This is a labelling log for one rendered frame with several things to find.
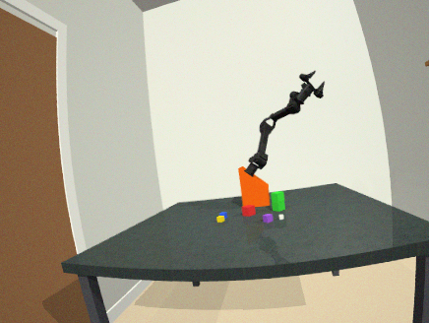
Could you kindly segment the small purple block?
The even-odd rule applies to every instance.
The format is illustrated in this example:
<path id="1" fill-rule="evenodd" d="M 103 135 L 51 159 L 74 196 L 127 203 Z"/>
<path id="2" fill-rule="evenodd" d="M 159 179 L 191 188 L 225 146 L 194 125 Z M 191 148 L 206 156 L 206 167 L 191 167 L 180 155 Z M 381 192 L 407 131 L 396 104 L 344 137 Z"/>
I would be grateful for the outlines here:
<path id="1" fill-rule="evenodd" d="M 269 223 L 269 222 L 272 222 L 274 220 L 272 214 L 265 214 L 262 216 L 263 216 L 263 223 Z"/>

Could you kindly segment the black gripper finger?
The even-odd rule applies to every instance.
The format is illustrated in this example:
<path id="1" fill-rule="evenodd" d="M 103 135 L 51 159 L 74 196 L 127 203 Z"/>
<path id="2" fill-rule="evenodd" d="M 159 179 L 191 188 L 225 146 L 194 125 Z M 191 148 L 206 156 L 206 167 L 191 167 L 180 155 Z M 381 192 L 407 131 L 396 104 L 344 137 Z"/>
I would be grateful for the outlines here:
<path id="1" fill-rule="evenodd" d="M 316 91 L 320 91 L 323 94 L 323 87 L 324 87 L 325 81 L 320 85 L 319 88 L 316 89 Z"/>
<path id="2" fill-rule="evenodd" d="M 309 77 L 309 79 L 310 78 L 312 78 L 313 77 L 313 74 L 315 74 L 316 73 L 316 70 L 315 71 L 313 71 L 312 73 L 309 73 L 308 75 L 306 75 L 306 76 L 308 76 Z"/>

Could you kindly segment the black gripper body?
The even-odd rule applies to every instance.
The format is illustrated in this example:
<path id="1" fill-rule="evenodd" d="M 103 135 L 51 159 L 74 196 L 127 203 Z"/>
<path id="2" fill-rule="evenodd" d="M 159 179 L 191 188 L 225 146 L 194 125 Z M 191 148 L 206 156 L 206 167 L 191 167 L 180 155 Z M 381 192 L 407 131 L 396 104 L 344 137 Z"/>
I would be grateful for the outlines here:
<path id="1" fill-rule="evenodd" d="M 302 90 L 300 90 L 301 92 L 303 92 L 307 97 L 309 97 L 310 96 L 310 94 L 312 94 L 312 92 L 313 92 L 313 94 L 315 95 L 315 97 L 317 97 L 317 98 L 322 98 L 323 97 L 323 95 L 322 95 L 322 93 L 320 92 L 320 91 L 316 91 L 316 89 L 313 87 L 313 85 L 309 82 L 309 77 L 308 76 L 306 76 L 305 74 L 303 74 L 303 73 L 301 73 L 300 75 L 299 75 L 299 78 L 301 79 L 301 81 L 302 82 L 306 82 L 307 84 L 304 86 L 304 89 Z M 309 85 L 310 84 L 310 85 Z"/>

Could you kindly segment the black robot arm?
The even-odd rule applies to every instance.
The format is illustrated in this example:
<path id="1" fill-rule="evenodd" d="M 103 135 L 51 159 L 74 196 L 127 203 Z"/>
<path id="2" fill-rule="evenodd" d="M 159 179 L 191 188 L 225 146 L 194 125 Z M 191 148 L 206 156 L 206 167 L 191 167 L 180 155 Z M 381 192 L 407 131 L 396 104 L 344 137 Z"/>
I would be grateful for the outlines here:
<path id="1" fill-rule="evenodd" d="M 300 105 L 304 104 L 304 100 L 306 100 L 308 97 L 303 92 L 300 91 L 300 93 L 291 92 L 289 94 L 289 98 L 290 98 L 289 103 L 285 108 L 280 109 L 276 113 L 272 113 L 267 118 L 265 118 L 260 124 L 259 131 L 261 133 L 261 136 L 260 136 L 257 153 L 248 160 L 250 164 L 246 168 L 246 170 L 244 170 L 252 177 L 254 177 L 254 174 L 256 173 L 257 169 L 261 170 L 267 164 L 267 160 L 268 160 L 268 155 L 266 154 L 267 142 L 268 142 L 269 135 L 272 134 L 272 131 L 276 127 L 276 122 L 288 114 L 296 114 L 300 112 L 301 110 Z M 273 126 L 270 126 L 270 124 L 266 122 L 269 119 L 274 121 Z"/>

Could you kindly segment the green block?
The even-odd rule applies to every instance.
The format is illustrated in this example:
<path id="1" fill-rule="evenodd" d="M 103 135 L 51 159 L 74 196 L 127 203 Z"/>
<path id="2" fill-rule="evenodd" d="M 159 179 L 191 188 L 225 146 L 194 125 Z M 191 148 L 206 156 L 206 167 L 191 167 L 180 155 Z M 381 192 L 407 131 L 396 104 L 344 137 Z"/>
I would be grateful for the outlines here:
<path id="1" fill-rule="evenodd" d="M 283 211 L 285 210 L 285 205 L 284 205 L 284 200 L 279 202 L 279 203 L 273 203 L 272 202 L 272 206 L 273 206 L 273 211 Z"/>
<path id="2" fill-rule="evenodd" d="M 273 203 L 279 203 L 279 202 L 283 201 L 284 200 L 283 193 L 284 192 L 280 192 L 280 191 L 273 192 L 271 194 L 272 202 Z"/>

